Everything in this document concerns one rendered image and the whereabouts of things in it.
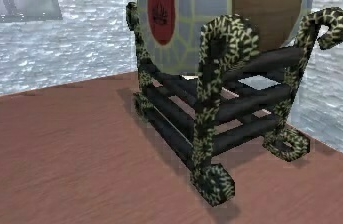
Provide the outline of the black patterned curled stand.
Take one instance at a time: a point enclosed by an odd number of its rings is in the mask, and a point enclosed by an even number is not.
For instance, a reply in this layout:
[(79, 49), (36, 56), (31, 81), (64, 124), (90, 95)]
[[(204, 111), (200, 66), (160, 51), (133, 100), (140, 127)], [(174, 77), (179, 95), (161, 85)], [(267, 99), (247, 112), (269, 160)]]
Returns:
[(343, 10), (325, 8), (303, 17), (293, 46), (268, 53), (238, 14), (220, 15), (200, 31), (196, 81), (161, 72), (144, 47), (138, 6), (126, 6), (135, 34), (139, 92), (135, 109), (190, 170), (190, 180), (212, 206), (235, 194), (235, 182), (212, 158), (254, 138), (276, 157), (291, 162), (307, 154), (310, 141), (286, 120), (314, 46), (343, 42)]

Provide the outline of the round grey and brown plate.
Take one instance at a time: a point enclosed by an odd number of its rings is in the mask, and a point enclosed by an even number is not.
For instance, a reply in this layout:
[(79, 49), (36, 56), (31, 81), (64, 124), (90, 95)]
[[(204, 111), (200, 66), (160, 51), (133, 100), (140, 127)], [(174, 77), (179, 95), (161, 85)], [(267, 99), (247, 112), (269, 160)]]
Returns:
[(239, 14), (260, 35), (259, 49), (277, 49), (296, 36), (313, 0), (136, 0), (139, 27), (152, 62), (173, 75), (197, 72), (201, 27)]

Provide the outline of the pale grey flat slab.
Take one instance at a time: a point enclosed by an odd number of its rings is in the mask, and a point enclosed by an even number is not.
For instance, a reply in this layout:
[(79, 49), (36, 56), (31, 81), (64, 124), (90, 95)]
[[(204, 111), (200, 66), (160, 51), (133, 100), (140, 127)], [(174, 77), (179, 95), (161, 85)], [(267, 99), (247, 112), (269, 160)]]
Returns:
[(61, 19), (58, 0), (0, 0), (0, 23)]

